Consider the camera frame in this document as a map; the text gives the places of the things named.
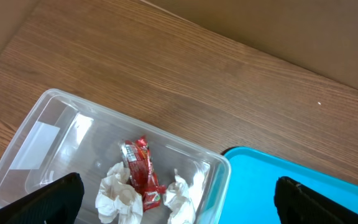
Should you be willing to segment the white napkin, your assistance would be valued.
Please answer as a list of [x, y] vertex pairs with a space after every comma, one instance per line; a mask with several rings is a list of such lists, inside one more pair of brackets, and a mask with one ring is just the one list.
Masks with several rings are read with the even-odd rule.
[[101, 223], [140, 224], [143, 216], [142, 197], [131, 185], [129, 168], [119, 162], [110, 167], [101, 180], [95, 207]]
[[163, 194], [163, 204], [171, 210], [168, 224], [194, 224], [198, 206], [203, 197], [206, 169], [199, 169], [192, 178], [192, 184], [182, 178], [178, 169], [174, 169], [175, 181]]

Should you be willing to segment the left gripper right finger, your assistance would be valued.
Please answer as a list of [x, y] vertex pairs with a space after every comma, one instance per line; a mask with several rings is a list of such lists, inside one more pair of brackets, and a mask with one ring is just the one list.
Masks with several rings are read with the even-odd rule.
[[281, 224], [358, 224], [358, 214], [286, 176], [275, 186]]

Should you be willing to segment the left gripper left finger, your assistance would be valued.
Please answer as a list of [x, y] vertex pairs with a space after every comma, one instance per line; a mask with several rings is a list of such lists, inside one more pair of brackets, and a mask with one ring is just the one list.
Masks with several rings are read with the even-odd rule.
[[72, 172], [0, 209], [0, 224], [74, 223], [85, 188]]

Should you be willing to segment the red snack wrapper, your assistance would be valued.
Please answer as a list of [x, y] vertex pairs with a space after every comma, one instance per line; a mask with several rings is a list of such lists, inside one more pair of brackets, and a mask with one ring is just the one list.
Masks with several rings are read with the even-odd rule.
[[143, 211], [160, 206], [167, 187], [158, 182], [146, 136], [135, 141], [125, 140], [121, 143], [121, 154], [130, 170], [131, 185], [142, 197]]

